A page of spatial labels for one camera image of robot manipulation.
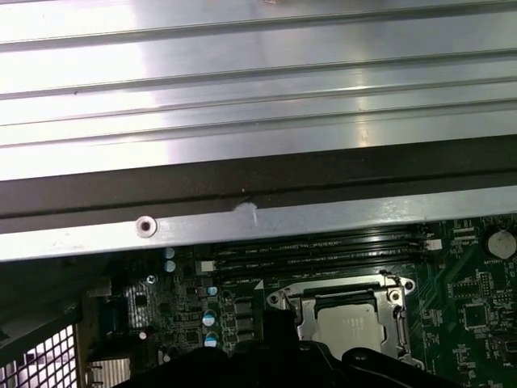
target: metal mesh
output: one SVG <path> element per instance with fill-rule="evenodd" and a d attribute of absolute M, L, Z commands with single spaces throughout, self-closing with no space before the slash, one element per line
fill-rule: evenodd
<path fill-rule="evenodd" d="M 74 328 L 68 326 L 0 368 L 0 388 L 77 388 Z"/>

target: cpu socket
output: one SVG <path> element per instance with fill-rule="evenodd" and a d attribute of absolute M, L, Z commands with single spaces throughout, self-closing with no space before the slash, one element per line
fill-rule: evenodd
<path fill-rule="evenodd" d="M 414 281 L 389 273 L 293 283 L 267 295 L 269 306 L 296 313 L 300 340 L 324 343 L 341 360 L 370 348 L 408 364 L 411 357 L 406 296 Z"/>

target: motherboard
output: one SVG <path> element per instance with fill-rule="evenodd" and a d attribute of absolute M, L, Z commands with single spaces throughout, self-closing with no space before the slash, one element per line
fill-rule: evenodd
<path fill-rule="evenodd" d="M 517 217 L 117 254 L 101 338 L 139 374 L 198 347 L 232 352 L 292 310 L 340 358 L 367 347 L 463 386 L 517 377 Z"/>

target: reflective metal surface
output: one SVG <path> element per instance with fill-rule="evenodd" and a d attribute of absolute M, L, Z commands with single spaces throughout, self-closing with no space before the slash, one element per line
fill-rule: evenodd
<path fill-rule="evenodd" d="M 337 359 L 352 348 L 370 348 L 421 364 L 411 358 L 404 318 L 409 283 L 387 273 L 299 282 L 270 293 L 267 303 L 295 313 L 300 340 L 324 343 Z"/>
<path fill-rule="evenodd" d="M 0 261 L 480 217 L 514 212 L 515 198 L 517 186 L 273 209 L 244 204 L 233 212 L 158 219 L 150 238 L 138 236 L 136 220 L 0 234 Z"/>
<path fill-rule="evenodd" d="M 511 0 L 2 4 L 0 180 L 517 133 L 516 16 Z"/>

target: green circuit board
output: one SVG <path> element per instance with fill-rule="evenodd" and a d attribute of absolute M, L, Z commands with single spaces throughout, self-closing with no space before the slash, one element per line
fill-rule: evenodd
<path fill-rule="evenodd" d="M 416 282 L 406 299 L 410 344 L 427 371 L 463 386 L 513 387 L 517 255 L 493 256 L 486 240 L 496 231 L 515 234 L 515 226 L 510 215 L 130 252 L 109 300 L 122 313 L 104 334 L 150 331 L 132 363 L 140 373 L 164 362 L 164 354 L 199 346 L 231 352 L 237 342 L 260 338 L 265 295 L 293 281 L 387 271 Z M 388 242 L 365 245 L 364 235 Z"/>

